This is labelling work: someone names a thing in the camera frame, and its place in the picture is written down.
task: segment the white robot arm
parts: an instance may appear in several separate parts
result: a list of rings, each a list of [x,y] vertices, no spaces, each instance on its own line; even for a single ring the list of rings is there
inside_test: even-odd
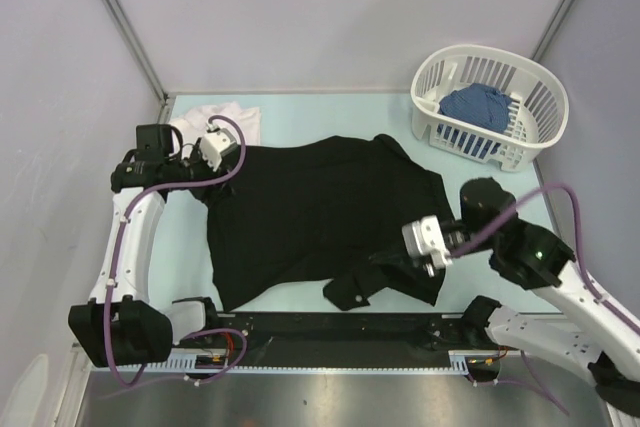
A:
[[[640,320],[581,271],[571,249],[552,232],[517,214],[500,215],[504,219],[497,225],[498,215],[508,208],[515,212],[516,206],[493,179],[469,181],[460,200],[460,221],[441,225],[425,217],[405,226],[414,265],[433,276],[457,257],[493,250],[494,270],[557,307],[584,333],[561,330],[486,297],[477,297],[465,311],[469,329],[573,372],[614,407],[640,416]]]
[[[137,148],[111,176],[112,225],[98,280],[89,302],[73,306],[69,313],[69,326],[96,366],[108,364],[102,322],[105,304],[116,365],[164,361],[174,344],[207,327],[211,316],[215,317],[215,306],[208,298],[180,299],[162,312],[156,311],[149,305],[147,279],[168,193],[219,178],[223,158],[235,150],[236,139],[227,129],[211,123],[190,155],[183,158],[182,135],[174,125],[138,126],[136,137]],[[174,138],[179,144],[177,152]],[[206,194],[203,187],[191,192],[200,199]]]

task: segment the white cloth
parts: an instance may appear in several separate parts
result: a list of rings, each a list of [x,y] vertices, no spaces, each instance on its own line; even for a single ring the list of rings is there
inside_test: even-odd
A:
[[[237,122],[244,134],[247,145],[260,145],[260,107],[243,109],[237,102],[229,102],[220,105],[201,105],[194,107],[189,112],[171,120],[171,124],[177,127],[182,133],[184,143],[195,144],[199,137],[207,131],[207,121],[212,115],[224,115]],[[235,136],[235,129],[227,122],[216,120],[220,127],[228,127]],[[191,154],[191,145],[185,146],[182,151],[183,157]]]

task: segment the blue cloth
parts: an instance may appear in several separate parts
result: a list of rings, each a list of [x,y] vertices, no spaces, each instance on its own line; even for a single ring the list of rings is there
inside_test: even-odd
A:
[[[509,104],[511,103],[511,97],[503,94],[495,87],[491,87],[483,84],[471,84],[462,90],[454,90],[449,95],[444,97],[440,101],[440,113],[451,117],[452,119],[461,120],[468,124],[477,125],[487,130],[497,132],[499,134],[507,130],[509,125]],[[460,134],[460,130],[455,129],[450,135],[451,127],[447,127],[444,132],[444,136],[449,136],[449,141],[456,142],[458,137],[458,145],[462,147],[467,134]],[[442,126],[438,127],[438,132],[442,131]],[[475,135],[471,135],[469,143],[464,149],[464,153],[468,154],[476,140]],[[474,157],[480,154],[480,158],[483,159],[489,152],[489,146],[485,146],[480,150],[480,145],[484,139],[479,138],[478,143],[473,148],[471,155]],[[491,153],[495,154],[500,148],[499,143],[494,143]]]

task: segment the laundry basket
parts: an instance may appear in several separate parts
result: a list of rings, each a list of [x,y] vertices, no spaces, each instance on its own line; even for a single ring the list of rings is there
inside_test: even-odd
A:
[[[440,114],[440,100],[473,83],[496,87],[513,100],[507,130],[498,134]],[[429,144],[476,160],[495,160],[502,170],[523,170],[555,144],[569,115],[567,93],[541,65],[516,54],[479,45],[455,45],[431,55],[411,84],[412,129]]]

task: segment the purple cable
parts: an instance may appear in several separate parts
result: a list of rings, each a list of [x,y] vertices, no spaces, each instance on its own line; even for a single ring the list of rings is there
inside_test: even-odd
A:
[[[538,384],[538,386],[540,386],[540,388],[544,391],[544,393],[546,394],[546,397],[549,400],[551,400],[551,402],[556,404],[556,407],[558,407],[562,412],[564,412],[564,414],[567,417],[569,417],[569,411],[567,410],[567,408],[564,405],[562,405],[562,402],[560,402],[558,398],[551,393],[549,388],[546,385],[544,385],[544,382],[542,382],[542,379],[533,368],[533,365],[531,365],[531,362],[529,361],[529,358],[527,357],[527,354],[525,353],[524,350],[520,351],[520,357],[522,358],[522,361],[524,362],[525,367],[531,374],[531,377],[533,377],[533,380],[536,381],[536,384]]]
[[[200,384],[208,384],[209,382],[213,382],[214,380],[219,379],[224,374],[226,374],[229,370],[237,366],[240,363],[240,361],[244,358],[245,354],[247,353],[248,342],[246,337],[242,334],[242,332],[240,332],[239,330],[227,329],[227,328],[204,330],[202,332],[194,332],[193,334],[190,334],[185,337],[185,339],[195,339],[196,337],[204,337],[205,335],[224,334],[224,333],[229,333],[229,334],[233,334],[240,337],[240,339],[242,340],[242,349],[240,350],[240,353],[238,354],[238,357],[236,358],[236,360],[231,362],[229,365],[227,365],[225,368],[223,368],[219,372],[216,372],[213,376],[209,377],[208,379],[200,380],[199,381]],[[142,387],[146,387],[148,385],[158,384],[160,382],[166,382],[167,380],[183,380],[183,379],[184,379],[183,375],[171,375],[171,376],[161,377],[159,379],[147,380],[145,382],[135,385],[134,387],[129,387],[123,390],[118,390],[111,394],[104,395],[100,397],[100,400],[112,399],[113,397],[118,397],[119,395],[122,395],[126,392],[131,392],[132,390],[137,390]]]
[[[149,187],[148,189],[143,190],[133,198],[131,203],[127,206],[127,208],[124,211],[124,216],[123,216],[124,219],[128,220],[129,217],[131,216],[131,213],[133,212],[136,205],[138,204],[138,202],[140,202],[140,200],[142,200],[145,196],[153,192],[158,192],[160,190],[167,190],[167,189],[190,189],[190,188],[197,188],[197,187],[209,187],[212,185],[222,184],[228,181],[229,179],[231,179],[234,175],[236,175],[240,171],[240,169],[242,168],[242,165],[244,164],[244,159],[247,152],[247,146],[245,143],[244,134],[242,133],[240,126],[233,120],[223,115],[213,115],[209,117],[209,122],[213,120],[223,120],[231,124],[231,126],[237,131],[238,137],[240,138],[240,158],[238,159],[238,163],[231,170],[231,172],[223,175],[222,177],[218,177],[217,179],[202,180],[199,182],[168,182],[166,184],[154,185],[153,187]],[[118,232],[116,234],[115,244],[113,246],[113,257],[111,258],[111,268],[109,269],[109,280],[113,280],[114,282],[116,278],[116,273],[118,271],[118,260],[120,259],[120,250],[122,249],[122,241],[124,239],[124,231],[126,227],[127,227],[127,222],[120,222],[120,225],[118,227]],[[113,285],[107,286],[107,292],[104,300],[104,315],[102,319],[103,331],[104,331],[104,347],[105,347],[105,353],[107,356],[107,364],[109,365],[109,370],[118,380],[118,382],[120,382],[120,384],[122,384],[124,387],[132,387],[138,382],[138,380],[140,380],[140,376],[144,372],[146,364],[143,364],[140,367],[140,370],[136,373],[135,377],[129,382],[124,380],[120,375],[120,372],[118,371],[118,368],[116,366],[116,362],[114,359],[114,355],[113,355],[113,345],[111,342],[111,302],[113,300],[113,288],[114,288]]]
[[[549,396],[544,390],[541,390],[538,387],[535,387],[533,385],[527,384],[526,382],[521,382],[515,379],[504,379],[504,380],[496,379],[496,381],[478,382],[473,377],[471,377],[471,374],[467,375],[467,379],[473,383],[474,387],[475,386],[495,387],[496,385],[515,385],[516,387],[522,387],[523,389],[530,390],[531,392],[538,394],[543,399],[548,400],[549,402],[554,404],[556,407],[558,407],[558,409],[560,409],[562,413],[569,416],[569,411],[562,404],[557,402],[555,397]]]
[[[638,336],[640,336],[640,326],[636,325],[633,320],[631,320],[627,315],[624,314],[620,309],[618,309],[615,305],[613,305],[608,300],[602,300],[602,294],[596,289],[589,279],[589,272],[585,267],[584,263],[584,251],[582,248],[582,218],[580,215],[580,204],[578,203],[578,196],[575,191],[564,183],[553,183],[546,184],[537,189],[532,190],[531,192],[525,194],[523,197],[519,198],[515,204],[509,206],[504,212],[502,212],[499,216],[493,219],[484,229],[482,229],[478,235],[474,236],[469,242],[460,246],[458,249],[451,253],[451,257],[457,258],[462,257],[465,254],[468,254],[477,246],[482,244],[485,240],[487,240],[491,235],[493,235],[497,230],[502,227],[517,211],[519,207],[522,207],[524,204],[528,203],[534,197],[551,192],[552,190],[561,189],[564,190],[567,194],[569,194],[569,198],[571,199],[571,205],[573,206],[573,221],[574,228],[576,234],[576,255],[578,257],[578,271],[580,272],[580,277],[582,278],[582,282],[585,287],[591,294],[602,303],[610,312],[613,313],[618,319],[620,319],[627,327],[633,330]]]

